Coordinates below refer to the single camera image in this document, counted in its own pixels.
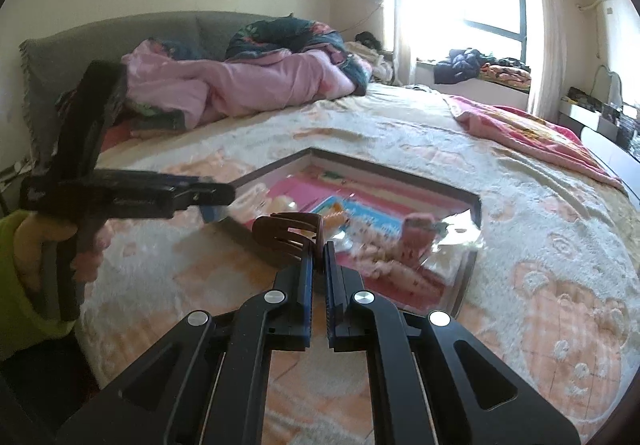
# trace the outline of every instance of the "bedspread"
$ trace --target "bedspread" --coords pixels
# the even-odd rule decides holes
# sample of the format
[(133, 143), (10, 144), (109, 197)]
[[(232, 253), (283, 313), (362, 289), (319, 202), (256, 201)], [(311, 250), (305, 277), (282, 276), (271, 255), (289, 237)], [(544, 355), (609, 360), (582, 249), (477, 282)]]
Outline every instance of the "bedspread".
[[(129, 140), (101, 167), (229, 181), (315, 146), (465, 188), (482, 200), (482, 250), (458, 319), (578, 428), (599, 428), (640, 365), (640, 219), (618, 190), (474, 138), (438, 93), (370, 85), (367, 95), (227, 118)], [(270, 287), (275, 270), (204, 225), (112, 221), (76, 334), (105, 385), (185, 314), (220, 314)], [(276, 352), (263, 443), (373, 443), (366, 361), (326, 344), (314, 301), (306, 353)]]

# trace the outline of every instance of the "pink blanket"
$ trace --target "pink blanket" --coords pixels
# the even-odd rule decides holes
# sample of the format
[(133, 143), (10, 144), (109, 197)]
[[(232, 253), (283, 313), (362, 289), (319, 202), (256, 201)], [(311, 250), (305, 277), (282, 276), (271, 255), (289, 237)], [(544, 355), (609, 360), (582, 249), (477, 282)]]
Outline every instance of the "pink blanket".
[(187, 129), (223, 117), (337, 99), (351, 80), (321, 50), (279, 52), (250, 62), (173, 60), (152, 40), (142, 42), (127, 65), (127, 97), (162, 111), (180, 110)]
[(445, 98), (454, 118), (474, 136), (564, 167), (624, 191), (570, 130), (507, 106), (488, 106), (463, 97)]

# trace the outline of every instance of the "window frame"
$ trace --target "window frame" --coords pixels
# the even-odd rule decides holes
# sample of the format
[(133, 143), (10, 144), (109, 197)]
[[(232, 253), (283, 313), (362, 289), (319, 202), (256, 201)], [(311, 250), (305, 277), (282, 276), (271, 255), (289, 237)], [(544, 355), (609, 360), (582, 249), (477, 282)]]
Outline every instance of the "window frame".
[(527, 2), (526, 0), (520, 0), (520, 32), (511, 32), (509, 30), (504, 30), (502, 28), (498, 28), (497, 26), (491, 26), (490, 24), (484, 24), (484, 22), (475, 22), (469, 21), (468, 19), (463, 19), (463, 22), (471, 27), (476, 28), (478, 30), (483, 30), (484, 32), (490, 32), (491, 34), (501, 35), (502, 37), (507, 37), (513, 40), (517, 40), (521, 43), (520, 50), (520, 61), (523, 64), (527, 63)]

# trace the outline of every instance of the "cable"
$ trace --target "cable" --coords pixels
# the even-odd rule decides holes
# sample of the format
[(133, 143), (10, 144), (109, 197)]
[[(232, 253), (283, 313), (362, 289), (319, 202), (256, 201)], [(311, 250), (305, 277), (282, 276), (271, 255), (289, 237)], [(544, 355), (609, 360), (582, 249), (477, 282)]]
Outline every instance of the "cable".
[(576, 6), (578, 7), (578, 10), (580, 10), (581, 12), (587, 12), (588, 10), (591, 10), (596, 6), (598, 6), (600, 3), (601, 3), (600, 0), (595, 0), (594, 3), (591, 3), (591, 5), (588, 5), (588, 6), (581, 6), (581, 5), (576, 5)]
[(360, 26), (363, 22), (367, 21), (373, 14), (375, 14), (377, 11), (379, 11), (379, 9), (382, 8), (382, 3), (380, 3), (374, 10), (373, 12), (371, 12), (366, 18), (364, 18), (361, 21), (358, 21), (356, 24), (354, 24), (353, 26), (350, 26), (349, 28), (345, 28), (344, 30), (341, 30), (340, 32), (338, 32), (339, 34), (341, 34), (342, 32), (346, 32), (347, 30), (350, 30), (351, 28), (355, 28), (356, 26)]

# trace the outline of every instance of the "headboard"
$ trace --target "headboard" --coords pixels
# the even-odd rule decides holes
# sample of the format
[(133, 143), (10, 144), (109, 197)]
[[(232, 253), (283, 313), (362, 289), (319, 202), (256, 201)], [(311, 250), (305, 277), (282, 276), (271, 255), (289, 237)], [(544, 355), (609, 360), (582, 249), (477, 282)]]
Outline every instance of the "headboard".
[(31, 151), (46, 162), (58, 138), (54, 103), (73, 89), (92, 60), (117, 62), (149, 37), (176, 40), (223, 60), (226, 47), (242, 26), (266, 16), (236, 12), (158, 12), (107, 19), (77, 26), (20, 45), (24, 74), (24, 116)]

